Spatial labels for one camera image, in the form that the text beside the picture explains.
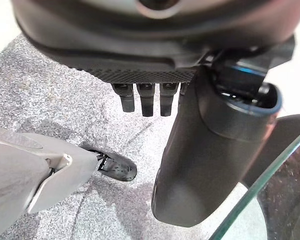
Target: white floor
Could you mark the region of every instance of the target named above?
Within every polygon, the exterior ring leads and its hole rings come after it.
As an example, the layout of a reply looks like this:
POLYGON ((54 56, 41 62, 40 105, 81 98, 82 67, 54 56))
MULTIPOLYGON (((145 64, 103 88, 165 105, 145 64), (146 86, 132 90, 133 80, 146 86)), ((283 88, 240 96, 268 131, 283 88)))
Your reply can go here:
MULTIPOLYGON (((0 52, 4 47, 11 42, 18 34, 20 30, 15 23, 12 7, 9 0, 0 0, 0 52)), ((295 49, 293 60, 285 63, 281 66, 278 66, 270 71, 266 81, 276 84, 283 94, 283 109, 280 113, 281 116, 300 114, 300 25, 296 31, 297 46, 295 49)), ((238 200, 238 195, 242 195, 245 190, 242 186, 238 186, 236 193, 230 196, 228 201, 225 202, 212 216, 212 218, 221 218, 224 217, 227 212, 230 211, 231 207, 236 204, 238 200)), ((245 225, 247 221, 250 220, 250 228, 254 228, 254 219, 261 219, 262 215, 258 215, 260 212, 258 204, 253 202, 250 206, 251 211, 247 211, 240 216, 236 225, 234 226, 232 232, 228 233, 226 239, 234 239, 234 236, 238 236, 238 232, 242 230, 242 226, 245 225)), ((251 232, 251 229, 247 227, 245 232, 251 232)), ((246 235, 241 234, 240 239, 246 239, 246 235)), ((259 234, 260 239, 264 238, 262 233, 259 234)))

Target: black plastic lever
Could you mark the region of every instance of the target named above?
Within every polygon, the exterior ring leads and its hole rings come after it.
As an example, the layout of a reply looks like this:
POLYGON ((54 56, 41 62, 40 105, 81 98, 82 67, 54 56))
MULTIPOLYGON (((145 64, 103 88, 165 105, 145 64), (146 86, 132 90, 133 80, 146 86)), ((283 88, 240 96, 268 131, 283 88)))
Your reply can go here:
POLYGON ((154 115, 155 84, 137 84, 136 88, 140 95, 142 116, 152 117, 154 115))
POLYGON ((160 114, 163 117, 171 115, 172 102, 174 95, 178 91, 179 83, 160 84, 160 114))
POLYGON ((114 83, 111 84, 114 92, 121 98, 122 110, 125 113, 135 111, 134 87, 132 84, 114 83))

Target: glass edge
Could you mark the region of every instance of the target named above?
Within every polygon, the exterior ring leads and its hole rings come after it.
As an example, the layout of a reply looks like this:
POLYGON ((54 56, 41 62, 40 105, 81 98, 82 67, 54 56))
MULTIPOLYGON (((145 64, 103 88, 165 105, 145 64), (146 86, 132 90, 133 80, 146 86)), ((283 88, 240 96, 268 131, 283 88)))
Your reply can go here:
POLYGON ((281 165, 300 147, 300 135, 273 161, 272 164, 258 177, 244 196, 234 206, 231 212, 222 221, 209 240, 221 240, 240 213, 246 208, 251 200, 257 196, 281 165))

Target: gray carpet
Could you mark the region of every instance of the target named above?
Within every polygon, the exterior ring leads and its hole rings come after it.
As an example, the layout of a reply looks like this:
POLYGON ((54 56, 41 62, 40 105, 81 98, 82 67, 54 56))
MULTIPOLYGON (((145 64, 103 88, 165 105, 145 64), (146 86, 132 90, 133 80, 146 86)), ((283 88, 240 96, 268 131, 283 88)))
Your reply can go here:
POLYGON ((153 183, 177 113, 175 99, 172 116, 160 116, 158 92, 153 117, 142 117, 136 91, 135 112, 124 113, 109 84, 53 62, 23 36, 11 42, 0 54, 0 127, 115 151, 137 164, 138 175, 119 182, 95 172, 64 201, 24 215, 0 240, 208 239, 236 200, 192 228, 161 223, 151 213, 153 183))

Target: blue trim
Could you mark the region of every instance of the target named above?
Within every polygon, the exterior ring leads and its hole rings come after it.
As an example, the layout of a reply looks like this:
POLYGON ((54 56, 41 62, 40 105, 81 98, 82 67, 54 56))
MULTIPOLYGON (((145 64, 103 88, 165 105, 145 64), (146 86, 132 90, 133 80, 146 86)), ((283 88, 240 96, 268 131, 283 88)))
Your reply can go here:
POLYGON ((241 66, 232 66, 233 69, 239 70, 241 72, 245 72, 248 74, 254 74, 254 75, 258 75, 258 76, 262 76, 265 77, 267 74, 260 72, 260 71, 256 71, 256 70, 252 70, 250 68, 246 68, 246 67, 241 67, 241 66))

